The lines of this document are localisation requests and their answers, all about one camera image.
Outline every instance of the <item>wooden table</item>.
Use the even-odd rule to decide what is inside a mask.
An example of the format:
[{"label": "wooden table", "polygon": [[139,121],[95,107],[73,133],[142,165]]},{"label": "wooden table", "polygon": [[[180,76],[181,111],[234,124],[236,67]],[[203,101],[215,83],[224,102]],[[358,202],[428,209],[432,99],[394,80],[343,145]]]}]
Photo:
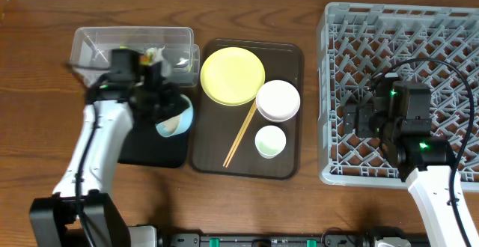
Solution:
[{"label": "wooden table", "polygon": [[[51,194],[79,137],[82,89],[61,67],[75,30],[113,25],[189,26],[200,48],[229,37],[295,43],[305,54],[301,165],[293,179],[119,165],[114,201],[127,224],[222,234],[373,225],[423,233],[407,191],[327,186],[318,177],[316,26],[331,1],[479,7],[479,0],[11,0],[0,27],[0,246],[35,246],[28,209]],[[479,224],[479,195],[466,198]]]}]

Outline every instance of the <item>yellow plate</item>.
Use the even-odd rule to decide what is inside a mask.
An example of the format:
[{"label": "yellow plate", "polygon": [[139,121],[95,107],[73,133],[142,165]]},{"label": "yellow plate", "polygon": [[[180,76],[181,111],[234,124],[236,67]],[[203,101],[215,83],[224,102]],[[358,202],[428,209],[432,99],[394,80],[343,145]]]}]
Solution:
[{"label": "yellow plate", "polygon": [[217,103],[238,106],[256,97],[264,84],[264,67],[247,49],[224,48],[208,57],[201,68],[201,86]]}]

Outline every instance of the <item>transparent plastic bin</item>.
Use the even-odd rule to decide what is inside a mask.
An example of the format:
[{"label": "transparent plastic bin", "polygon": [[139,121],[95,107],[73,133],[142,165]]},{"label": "transparent plastic bin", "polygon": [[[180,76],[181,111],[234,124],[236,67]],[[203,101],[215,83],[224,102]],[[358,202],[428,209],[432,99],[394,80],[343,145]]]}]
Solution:
[{"label": "transparent plastic bin", "polygon": [[[327,184],[405,189],[382,158],[377,138],[343,132],[344,105],[366,103],[371,73],[410,58],[449,61],[468,78],[479,100],[479,9],[394,4],[329,3],[317,26],[320,179]],[[432,134],[457,152],[469,121],[469,99],[456,73],[434,63],[406,64],[403,80],[431,88]],[[462,188],[479,192],[479,113],[460,162]]]},{"label": "transparent plastic bin", "polygon": [[110,51],[120,47],[138,52],[164,48],[163,55],[172,66],[167,81],[180,87],[194,87],[198,83],[200,51],[194,44],[193,30],[187,27],[82,27],[76,30],[70,61],[82,67],[95,67],[76,69],[85,84],[92,85],[108,72]]}]

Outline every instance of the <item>green light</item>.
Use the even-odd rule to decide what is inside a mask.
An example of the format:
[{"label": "green light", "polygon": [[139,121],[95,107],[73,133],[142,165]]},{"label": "green light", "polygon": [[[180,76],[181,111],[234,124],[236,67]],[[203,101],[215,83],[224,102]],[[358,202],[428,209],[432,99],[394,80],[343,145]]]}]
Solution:
[{"label": "green light", "polygon": [[421,143],[419,143],[419,147],[421,147],[421,149],[427,149],[429,147],[429,145],[425,144],[424,142],[421,142]]}]

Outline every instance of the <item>wooden chopsticks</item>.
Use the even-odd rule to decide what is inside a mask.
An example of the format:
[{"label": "wooden chopsticks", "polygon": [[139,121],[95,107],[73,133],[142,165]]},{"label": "wooden chopsticks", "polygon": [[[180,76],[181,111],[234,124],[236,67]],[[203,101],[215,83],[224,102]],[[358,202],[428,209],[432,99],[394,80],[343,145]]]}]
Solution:
[{"label": "wooden chopsticks", "polygon": [[230,152],[226,156],[223,166],[227,168],[230,165],[231,160],[233,159],[234,153],[237,151],[238,145],[241,142],[242,137],[245,135],[246,129],[248,129],[249,122],[253,118],[254,113],[256,112],[256,100],[254,100],[253,105],[249,109],[248,115],[246,115],[245,121],[242,123],[241,128],[239,129],[237,137],[234,139],[233,145],[231,145]]}]

